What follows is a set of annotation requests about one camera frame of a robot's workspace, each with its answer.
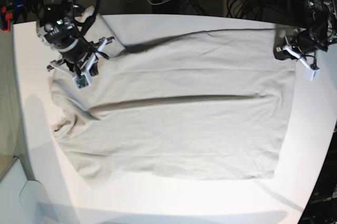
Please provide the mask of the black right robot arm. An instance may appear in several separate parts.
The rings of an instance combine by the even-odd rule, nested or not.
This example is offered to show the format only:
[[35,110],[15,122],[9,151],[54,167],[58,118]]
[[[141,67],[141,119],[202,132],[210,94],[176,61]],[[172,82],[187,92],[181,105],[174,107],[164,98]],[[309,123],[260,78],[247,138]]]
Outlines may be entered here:
[[79,22],[75,19],[75,11],[79,8],[76,0],[42,0],[43,13],[36,23],[36,34],[61,55],[59,60],[50,62],[48,71],[63,71],[77,80],[98,75],[98,57],[109,58],[99,49],[112,38],[93,43],[85,39],[85,34],[96,21],[100,5],[101,0],[96,0],[93,13]]

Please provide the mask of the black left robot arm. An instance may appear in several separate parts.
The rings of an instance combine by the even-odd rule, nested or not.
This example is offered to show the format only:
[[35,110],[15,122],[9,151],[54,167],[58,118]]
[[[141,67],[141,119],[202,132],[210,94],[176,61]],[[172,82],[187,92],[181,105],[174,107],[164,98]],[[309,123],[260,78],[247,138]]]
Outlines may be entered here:
[[317,72],[316,51],[327,52],[336,43],[336,0],[305,0],[312,23],[308,28],[287,35],[274,48],[277,60],[297,60],[309,71]]

